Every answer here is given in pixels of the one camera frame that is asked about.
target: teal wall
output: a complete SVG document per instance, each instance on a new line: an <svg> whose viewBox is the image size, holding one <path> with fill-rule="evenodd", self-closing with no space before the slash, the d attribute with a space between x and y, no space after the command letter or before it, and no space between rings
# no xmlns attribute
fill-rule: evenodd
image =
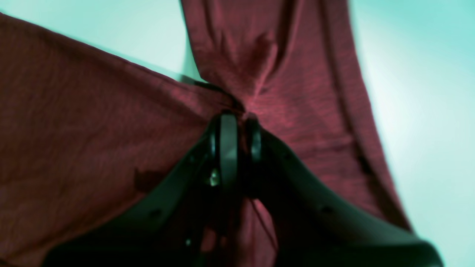
<svg viewBox="0 0 475 267"><path fill-rule="evenodd" d="M405 209L446 266L475 267L475 0L350 8ZM177 0L0 0L0 10L174 79L199 79Z"/></svg>

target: fabric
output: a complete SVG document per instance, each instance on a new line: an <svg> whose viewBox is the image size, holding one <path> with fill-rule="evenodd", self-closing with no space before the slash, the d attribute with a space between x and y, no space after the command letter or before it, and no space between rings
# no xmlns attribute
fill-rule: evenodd
<svg viewBox="0 0 475 267"><path fill-rule="evenodd" d="M0 14L0 266L40 266L52 247L137 203L223 109L240 120L257 114L336 193L411 230L372 118L346 1L182 5L201 77L227 94ZM268 212L247 199L239 212L223 243L234 255L226 265L271 267L277 248ZM213 231L203 250L219 246Z"/></svg>

